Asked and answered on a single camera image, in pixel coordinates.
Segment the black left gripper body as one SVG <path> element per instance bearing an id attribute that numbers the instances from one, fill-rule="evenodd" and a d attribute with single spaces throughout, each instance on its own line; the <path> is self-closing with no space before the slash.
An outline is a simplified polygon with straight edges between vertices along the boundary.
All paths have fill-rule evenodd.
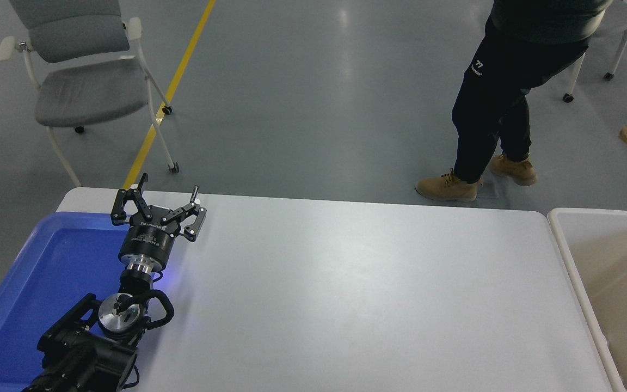
<path id="1" fill-rule="evenodd" d="M 160 206 L 150 208 L 151 220 L 146 221 L 141 212 L 130 218 L 130 228 L 120 247 L 119 260 L 124 265 L 130 264 L 131 256 L 147 256 L 152 259 L 154 268 L 166 268 L 174 245 L 179 223 L 162 223 L 162 218 L 171 212 Z"/>

